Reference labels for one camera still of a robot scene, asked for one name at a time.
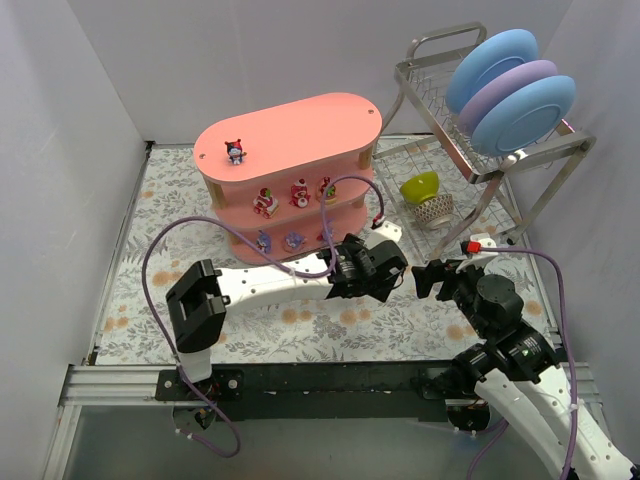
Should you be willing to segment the purple bunny with red bow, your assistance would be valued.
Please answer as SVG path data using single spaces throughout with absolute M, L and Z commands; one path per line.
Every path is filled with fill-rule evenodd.
M 322 228 L 316 240 L 321 242 L 322 244 L 327 244 L 329 240 L 333 239 L 334 231 L 331 223 L 328 223 L 325 227 Z

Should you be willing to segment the purple bunny with strawberry cake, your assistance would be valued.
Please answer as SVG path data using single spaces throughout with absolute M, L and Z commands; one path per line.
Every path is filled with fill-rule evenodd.
M 272 239 L 271 236 L 263 230 L 259 231 L 259 235 L 256 239 L 257 248 L 265 253 L 270 254 L 272 252 Z

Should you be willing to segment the pink bear holding white toy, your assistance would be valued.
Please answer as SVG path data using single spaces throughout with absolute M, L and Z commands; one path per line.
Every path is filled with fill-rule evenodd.
M 297 208 L 306 208 L 309 200 L 308 184 L 304 178 L 300 178 L 291 186 L 290 204 Z

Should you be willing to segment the pink bear strawberry cake toy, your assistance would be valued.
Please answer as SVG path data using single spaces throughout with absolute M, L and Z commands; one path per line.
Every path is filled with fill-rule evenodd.
M 279 208 L 279 202 L 269 188 L 261 188 L 253 200 L 253 211 L 264 218 L 272 218 Z

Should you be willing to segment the red blue cat toy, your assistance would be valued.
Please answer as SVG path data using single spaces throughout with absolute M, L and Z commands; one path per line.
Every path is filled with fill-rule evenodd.
M 237 139 L 230 142 L 225 141 L 225 146 L 229 162 L 232 165 L 242 164 L 244 157 L 246 156 L 246 152 L 242 147 L 241 140 Z

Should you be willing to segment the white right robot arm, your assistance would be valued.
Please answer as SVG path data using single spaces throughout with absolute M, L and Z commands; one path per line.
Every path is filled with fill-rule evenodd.
M 417 295 L 440 287 L 480 338 L 431 383 L 445 395 L 477 395 L 563 479 L 636 479 L 639 468 L 607 437 L 577 396 L 551 344 L 522 316 L 508 278 L 469 260 L 431 261 L 411 270 Z

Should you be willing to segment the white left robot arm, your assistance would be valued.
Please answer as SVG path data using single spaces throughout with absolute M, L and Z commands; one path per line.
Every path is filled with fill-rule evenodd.
M 301 275 L 326 270 L 327 249 L 286 262 L 284 270 L 267 265 L 216 269 L 210 260 L 196 262 L 166 294 L 178 362 L 186 378 L 196 383 L 212 375 L 210 348 L 229 316 L 301 300 L 369 296 L 386 301 L 408 266 L 398 245 L 401 236 L 401 228 L 389 222 L 365 241 L 346 235 L 336 247 L 335 270 L 318 278 Z

